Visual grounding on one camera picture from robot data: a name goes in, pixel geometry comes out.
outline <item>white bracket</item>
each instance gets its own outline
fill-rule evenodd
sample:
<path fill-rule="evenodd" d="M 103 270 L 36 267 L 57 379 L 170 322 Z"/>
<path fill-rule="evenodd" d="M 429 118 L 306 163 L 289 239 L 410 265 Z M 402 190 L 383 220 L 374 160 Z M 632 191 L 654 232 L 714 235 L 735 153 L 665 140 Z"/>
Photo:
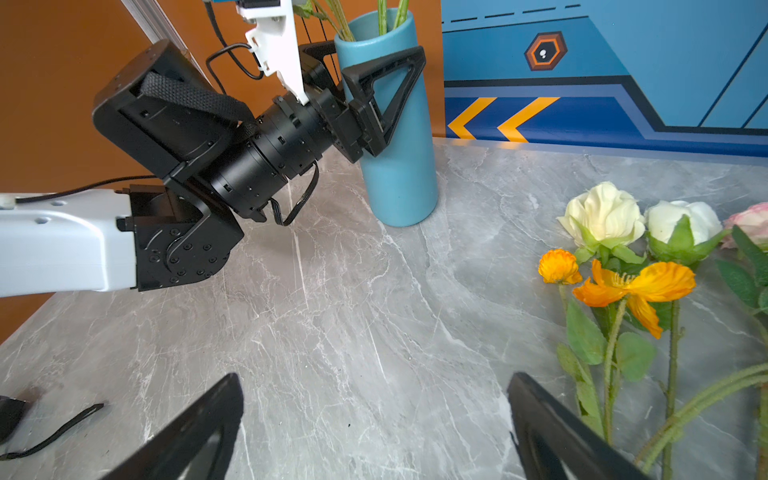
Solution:
<path fill-rule="evenodd" d="M 304 91 L 304 80 L 299 63 L 299 43 L 296 40 L 296 24 L 293 23 L 291 0 L 280 0 L 279 7 L 241 8 L 239 13 L 246 22 L 256 27 L 246 32 L 246 40 L 266 76 L 277 73 L 280 83 L 302 105 L 309 98 Z"/>

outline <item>yellow chevron arrow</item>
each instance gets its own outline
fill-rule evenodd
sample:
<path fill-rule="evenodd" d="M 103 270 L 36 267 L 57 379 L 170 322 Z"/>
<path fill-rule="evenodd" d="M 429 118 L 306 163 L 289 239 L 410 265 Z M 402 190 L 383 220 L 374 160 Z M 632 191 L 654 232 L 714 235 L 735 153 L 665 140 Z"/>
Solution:
<path fill-rule="evenodd" d="M 546 107 L 555 103 L 559 98 L 560 97 L 540 97 L 540 98 L 537 98 L 536 100 L 533 100 L 531 103 L 526 105 L 518 113 L 512 115 L 509 120 L 499 125 L 498 131 L 500 131 L 502 135 L 507 137 L 507 140 L 509 141 L 517 141 L 517 142 L 522 142 L 527 144 L 528 141 L 525 140 L 525 137 L 523 137 L 522 134 L 518 131 L 518 127 L 524 124 L 525 122 L 531 120 L 531 118 L 533 118 L 537 113 L 539 113 L 540 111 L 544 110 Z"/>
<path fill-rule="evenodd" d="M 453 130 L 453 132 L 457 134 L 459 138 L 464 138 L 466 140 L 474 140 L 475 137 L 471 133 L 469 133 L 469 130 L 467 130 L 465 125 L 469 123 L 471 119 L 475 118 L 477 114 L 485 110 L 485 108 L 488 107 L 491 103 L 493 103 L 495 99 L 496 97 L 493 97 L 493 98 L 481 97 L 473 101 L 472 104 L 469 105 L 466 110 L 464 110 L 461 114 L 459 114 L 458 117 L 454 118 L 453 121 L 448 124 L 448 128 Z"/>

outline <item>orange poppy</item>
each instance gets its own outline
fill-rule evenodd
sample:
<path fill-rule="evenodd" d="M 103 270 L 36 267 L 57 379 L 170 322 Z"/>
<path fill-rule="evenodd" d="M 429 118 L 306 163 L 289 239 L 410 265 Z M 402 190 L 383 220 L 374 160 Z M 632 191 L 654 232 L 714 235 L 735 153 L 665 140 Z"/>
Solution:
<path fill-rule="evenodd" d="M 696 288 L 696 276 L 687 266 L 659 262 L 646 266 L 639 276 L 620 276 L 604 270 L 600 260 L 592 262 L 592 276 L 574 289 L 574 295 L 588 306 L 608 306 L 629 296 L 627 306 L 651 335 L 661 338 L 659 317 L 648 302 L 679 300 Z"/>
<path fill-rule="evenodd" d="M 545 283 L 562 283 L 573 285 L 583 279 L 578 272 L 576 256 L 565 250 L 549 250 L 538 263 L 538 274 Z"/>

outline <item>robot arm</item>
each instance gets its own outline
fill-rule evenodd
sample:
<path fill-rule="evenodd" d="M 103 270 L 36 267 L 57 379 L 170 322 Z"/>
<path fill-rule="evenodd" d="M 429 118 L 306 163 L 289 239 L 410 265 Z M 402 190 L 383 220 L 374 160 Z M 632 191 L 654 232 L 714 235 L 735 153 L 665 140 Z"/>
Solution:
<path fill-rule="evenodd" d="M 248 15 L 276 8 L 238 3 Z M 249 43 L 265 73 L 277 71 L 290 91 L 257 118 L 242 102 L 215 92 L 168 40 L 139 54 L 99 92 L 95 127 L 164 185 L 92 190 L 61 199 L 64 205 L 41 201 L 0 210 L 0 296 L 144 291 L 204 280 L 223 267 L 243 238 L 233 212 L 264 222 L 263 208 L 271 203 L 275 221 L 287 225 L 311 194 L 316 162 L 331 145 L 355 163 L 363 149 L 376 156 L 389 144 L 425 66 L 423 48 L 345 68 L 352 94 L 346 102 L 323 63 L 335 52 L 333 42 L 296 47 L 293 30 L 281 37 L 293 42 L 302 81 L 296 86 L 292 66 L 274 61 L 272 55 L 281 55 L 278 44 L 265 41 L 273 32 L 270 22 L 282 22 L 289 31 L 293 16 L 260 23 L 263 30 L 249 31 Z M 373 82 L 400 68 L 407 69 L 406 77 L 382 112 Z M 310 189 L 284 220 L 273 195 L 313 166 Z M 38 218 L 48 220 L 40 224 Z M 55 225 L 61 229 L 32 228 Z M 74 240 L 76 230 L 90 240 Z"/>

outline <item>marble countertop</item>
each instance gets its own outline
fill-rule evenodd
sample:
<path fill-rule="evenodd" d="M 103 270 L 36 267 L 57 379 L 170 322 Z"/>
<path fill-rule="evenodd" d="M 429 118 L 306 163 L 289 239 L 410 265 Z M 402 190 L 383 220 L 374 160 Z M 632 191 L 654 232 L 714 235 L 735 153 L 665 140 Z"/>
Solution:
<path fill-rule="evenodd" d="M 0 462 L 0 477 L 96 480 L 237 372 L 245 415 L 229 480 L 523 478 L 509 435 L 512 374 L 573 406 L 554 355 L 558 292 L 536 273 L 544 252 L 573 246 L 555 221 L 568 200 L 611 180 L 643 208 L 703 200 L 723 218 L 768 190 L 768 168 L 749 158 L 449 140 L 435 149 L 440 201 L 418 226 L 379 223 L 359 168 L 334 151 L 294 224 L 242 222 L 245 239 L 209 280 L 54 295 L 0 346 L 0 393 L 39 398 L 2 451 L 109 405 L 42 452 Z M 698 280 L 683 300 L 681 400 L 766 355 L 711 262 Z M 666 379 L 666 334 L 659 345 L 651 375 Z M 636 452 L 663 404 L 654 379 L 625 384 L 618 448 Z M 675 478 L 753 477 L 756 406 L 744 392 L 692 422 Z"/>

